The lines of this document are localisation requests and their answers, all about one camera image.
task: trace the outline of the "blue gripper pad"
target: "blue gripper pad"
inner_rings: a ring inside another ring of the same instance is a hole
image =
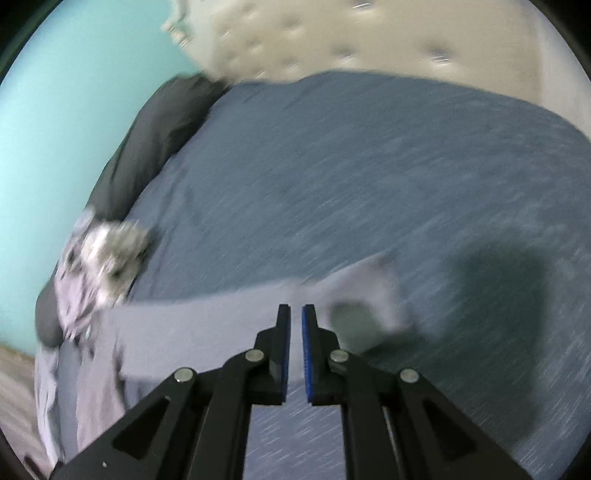
[[[310,352],[310,327],[308,326],[308,322],[311,319],[307,314],[309,307],[309,305],[305,305],[301,309],[301,338],[304,347],[304,378],[306,380],[306,396],[308,397],[308,402],[312,402],[314,385],[312,383],[313,372]]]

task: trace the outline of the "mattress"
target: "mattress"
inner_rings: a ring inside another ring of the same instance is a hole
[[[369,73],[238,85],[129,214],[155,233],[131,299],[386,252],[412,329],[367,359],[418,369],[535,480],[555,480],[591,429],[590,158],[557,115],[467,87]],[[152,386],[129,379],[128,402]],[[286,406],[255,408],[247,451],[245,478],[345,477],[338,409],[308,407],[300,384]]]

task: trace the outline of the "white headboard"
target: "white headboard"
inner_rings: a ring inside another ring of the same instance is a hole
[[[426,77],[546,106],[591,138],[591,82],[527,1],[171,1],[165,30],[212,79],[290,82],[333,69]],[[577,102],[565,104],[563,85]]]

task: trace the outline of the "light purple cloth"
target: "light purple cloth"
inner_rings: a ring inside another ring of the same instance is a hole
[[[97,312],[77,379],[79,450],[125,413],[122,379],[162,381],[180,367],[197,372],[252,347],[273,326],[280,303],[292,308],[289,382],[301,381],[304,359],[299,311],[317,307],[321,327],[342,348],[366,351],[405,328],[397,284],[382,255],[321,280],[287,279],[193,300],[131,303]]]
[[[96,289],[82,264],[80,250],[86,235],[98,223],[93,209],[84,210],[74,224],[57,265],[54,276],[57,314],[66,340],[73,340],[87,331],[96,307]]]

